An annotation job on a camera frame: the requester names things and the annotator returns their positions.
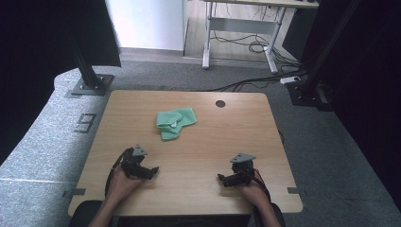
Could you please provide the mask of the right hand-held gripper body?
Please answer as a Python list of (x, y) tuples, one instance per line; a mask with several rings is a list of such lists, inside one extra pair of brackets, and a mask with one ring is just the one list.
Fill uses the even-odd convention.
[(251, 182), (252, 177), (254, 176), (253, 170), (253, 160), (255, 156), (246, 154), (246, 153), (238, 153), (232, 160), (232, 171), (234, 175), (231, 179), (231, 185), (241, 185), (248, 184)]

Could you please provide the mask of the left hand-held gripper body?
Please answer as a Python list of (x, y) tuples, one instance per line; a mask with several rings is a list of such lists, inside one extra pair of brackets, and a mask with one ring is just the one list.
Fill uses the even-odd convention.
[(136, 177), (136, 173), (141, 173), (141, 162), (145, 159), (147, 152), (140, 146), (127, 148), (124, 151), (121, 167), (128, 178)]

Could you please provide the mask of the green cloth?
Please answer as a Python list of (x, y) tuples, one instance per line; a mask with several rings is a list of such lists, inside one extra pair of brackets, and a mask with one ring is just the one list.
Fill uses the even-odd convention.
[(179, 108), (167, 112), (158, 112), (156, 127), (161, 132), (163, 141), (177, 139), (182, 128), (193, 125), (197, 117), (192, 108)]

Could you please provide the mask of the person's left hand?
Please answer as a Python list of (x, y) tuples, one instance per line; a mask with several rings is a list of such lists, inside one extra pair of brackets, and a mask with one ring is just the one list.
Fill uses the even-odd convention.
[(117, 205), (137, 189), (143, 181), (143, 179), (128, 178), (121, 165), (118, 165), (114, 170), (109, 185), (106, 202), (108, 204)]

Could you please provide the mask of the person's right hand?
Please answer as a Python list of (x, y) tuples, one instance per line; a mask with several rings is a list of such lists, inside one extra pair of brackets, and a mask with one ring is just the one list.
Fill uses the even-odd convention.
[(241, 191), (245, 200), (257, 208), (264, 209), (270, 205), (268, 197), (262, 190), (261, 186), (254, 181), (251, 181), (247, 185), (240, 186), (239, 190)]

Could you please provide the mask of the person's dark clothing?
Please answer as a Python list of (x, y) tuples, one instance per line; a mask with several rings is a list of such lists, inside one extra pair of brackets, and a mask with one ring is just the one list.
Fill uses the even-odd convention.
[(115, 217), (109, 227), (248, 227), (249, 216)]

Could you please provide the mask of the black metal stand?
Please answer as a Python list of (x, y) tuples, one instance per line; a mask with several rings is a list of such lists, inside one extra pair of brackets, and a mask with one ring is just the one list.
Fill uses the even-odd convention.
[(80, 72), (80, 79), (69, 94), (71, 96), (104, 96), (114, 76), (95, 72), (89, 55), (80, 46), (72, 31), (68, 31), (68, 41), (71, 54)]
[(332, 112), (333, 91), (326, 83), (329, 63), (335, 57), (340, 36), (355, 14), (361, 0), (321, 0), (305, 43), (302, 69), (307, 79), (288, 85), (288, 94), (295, 106), (315, 107)]

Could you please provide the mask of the white power strip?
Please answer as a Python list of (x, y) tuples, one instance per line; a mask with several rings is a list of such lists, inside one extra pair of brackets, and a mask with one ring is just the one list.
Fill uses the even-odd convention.
[(288, 84), (288, 83), (292, 83), (292, 82), (299, 82), (301, 81), (301, 78), (298, 76), (294, 76), (294, 77), (287, 77), (287, 78), (282, 78), (280, 79), (280, 83), (281, 84)]

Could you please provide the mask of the white cabinet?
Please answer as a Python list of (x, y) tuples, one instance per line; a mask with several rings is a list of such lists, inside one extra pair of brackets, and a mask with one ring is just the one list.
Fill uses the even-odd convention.
[(184, 51), (187, 0), (106, 0), (120, 47)]

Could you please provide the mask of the black curtain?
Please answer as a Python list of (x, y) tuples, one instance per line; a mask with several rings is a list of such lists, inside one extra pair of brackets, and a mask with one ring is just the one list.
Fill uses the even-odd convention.
[(0, 0), (0, 165), (54, 91), (54, 79), (78, 67), (118, 66), (106, 0)]
[(321, 0), (309, 82), (329, 103), (401, 211), (401, 0)]

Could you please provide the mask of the black box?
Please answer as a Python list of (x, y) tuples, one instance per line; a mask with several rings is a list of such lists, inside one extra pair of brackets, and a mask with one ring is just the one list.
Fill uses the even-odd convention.
[(294, 10), (286, 37), (283, 41), (283, 47), (297, 61), (303, 60), (306, 42), (316, 14), (317, 11), (315, 9)]

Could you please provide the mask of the white desk frame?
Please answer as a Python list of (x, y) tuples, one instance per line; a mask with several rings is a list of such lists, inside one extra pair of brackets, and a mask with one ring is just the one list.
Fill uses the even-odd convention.
[[(203, 47), (202, 68), (208, 69), (210, 65), (210, 38), (212, 31), (227, 31), (239, 33), (253, 33), (271, 35), (271, 41), (264, 48), (269, 69), (273, 74), (278, 72), (272, 54), (278, 37), (286, 10), (293, 9), (317, 9), (319, 3), (316, 0), (202, 0), (206, 3), (206, 38)], [(277, 7), (278, 16), (273, 22), (255, 21), (245, 19), (219, 18), (213, 16), (213, 8), (217, 3), (234, 4), (241, 6)]]

